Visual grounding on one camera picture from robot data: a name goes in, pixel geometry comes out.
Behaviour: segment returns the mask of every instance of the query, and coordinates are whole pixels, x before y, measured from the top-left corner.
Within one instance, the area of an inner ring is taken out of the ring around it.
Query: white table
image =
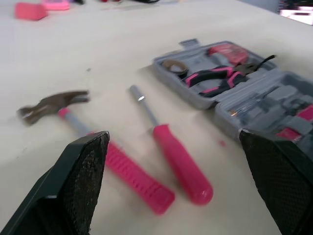
[[[153,58],[180,49],[178,42],[198,38],[204,45],[230,40],[262,56],[277,54],[282,70],[310,76],[312,28],[234,0],[128,10],[88,3],[39,22],[15,20],[12,3],[1,5],[0,229],[75,140],[74,131],[57,117],[25,127],[16,110],[57,92],[89,89],[92,102],[73,105],[73,112],[90,127],[109,130],[177,196],[165,215],[155,216],[106,170],[92,235],[279,235],[242,149],[212,123],[214,111],[195,110],[156,80],[148,66]],[[215,194],[207,206],[185,198],[149,133],[152,125],[128,92],[132,84],[142,89],[159,120],[171,125],[211,181]]]

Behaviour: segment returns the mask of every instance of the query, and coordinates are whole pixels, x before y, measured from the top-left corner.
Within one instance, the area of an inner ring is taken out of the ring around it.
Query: pink object
[[[188,77],[188,78],[186,79],[186,84],[188,85],[188,87],[190,87],[190,81],[191,81],[191,79],[195,78],[195,77],[198,76],[198,75],[199,75],[199,74],[195,73],[195,74],[191,75],[190,77]]]
[[[216,91],[216,90],[218,90],[218,89],[219,89],[219,87],[213,87],[213,88],[204,90],[202,93],[209,93],[209,92],[212,92],[212,91]]]
[[[248,61],[248,52],[240,46],[225,43],[209,49],[209,55],[220,53],[225,56],[230,63],[237,65],[245,64]]]
[[[288,127],[276,135],[280,136],[284,139],[290,140],[290,141],[298,141],[301,138],[301,135],[298,132],[296,132],[296,131],[288,128]]]
[[[165,213],[173,203],[174,193],[144,172],[112,141],[108,145],[105,165],[138,193],[156,214]]]
[[[225,141],[220,140],[220,141],[219,141],[219,144],[220,144],[220,146],[222,146],[222,147],[226,147]]]
[[[235,87],[234,85],[234,79],[236,78],[237,75],[241,74],[241,72],[235,72],[228,80],[227,83],[229,84],[230,88]]]
[[[44,5],[48,11],[69,10],[68,0],[42,0],[42,5]]]
[[[299,112],[297,116],[305,119],[306,121],[313,121],[313,105],[310,105],[303,111]]]
[[[64,116],[68,113],[70,113],[70,110],[68,110],[67,108],[62,108],[58,111],[58,115],[62,119],[64,119]]]
[[[48,15],[41,4],[19,2],[15,5],[15,17],[17,19],[38,21]]]
[[[198,205],[209,203],[213,197],[211,184],[184,146],[173,136],[168,125],[156,126],[153,137],[190,200]]]

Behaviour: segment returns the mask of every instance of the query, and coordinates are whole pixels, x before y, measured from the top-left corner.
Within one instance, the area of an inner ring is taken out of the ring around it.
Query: pink screwdriver handle
[[[112,141],[108,145],[105,164],[128,184],[156,214],[165,213],[173,203],[174,193],[144,172]]]
[[[176,174],[190,200],[205,205],[213,197],[213,188],[184,146],[171,133],[168,125],[156,126],[153,137],[162,149],[163,155]]]

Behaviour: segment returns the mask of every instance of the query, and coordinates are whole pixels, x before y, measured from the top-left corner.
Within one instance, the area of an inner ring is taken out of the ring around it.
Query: hammer head
[[[18,115],[29,125],[50,114],[57,114],[70,104],[88,102],[88,91],[74,91],[55,94],[42,99],[36,106],[26,106],[18,110]]]

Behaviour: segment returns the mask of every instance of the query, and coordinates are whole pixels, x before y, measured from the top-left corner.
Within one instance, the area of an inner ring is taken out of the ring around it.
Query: tool kit
[[[201,46],[156,58],[157,77],[239,142],[241,129],[288,139],[313,158],[313,83],[234,43]]]

